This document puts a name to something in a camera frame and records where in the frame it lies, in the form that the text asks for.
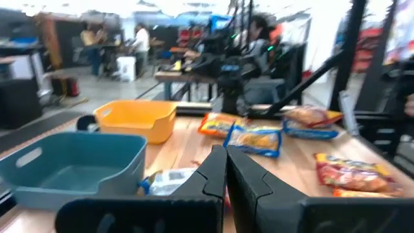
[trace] snack bag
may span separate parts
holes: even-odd
[[[390,198],[392,196],[373,192],[357,192],[350,190],[342,190],[336,188],[334,190],[334,197],[379,197],[379,198]]]
[[[233,124],[223,146],[237,146],[246,153],[268,157],[279,157],[281,144],[280,130],[275,128],[247,128]]]
[[[283,115],[307,128],[325,128],[342,118],[342,113],[327,111],[311,105],[295,107]]]
[[[324,185],[392,196],[403,195],[401,186],[378,164],[339,159],[326,153],[317,153],[315,158],[318,178]]]
[[[233,123],[245,125],[247,120],[225,113],[207,113],[198,128],[198,132],[225,138]]]
[[[338,132],[331,129],[331,127],[318,129],[306,128],[299,122],[287,118],[283,119],[282,126],[284,133],[300,139],[330,140],[338,136]]]

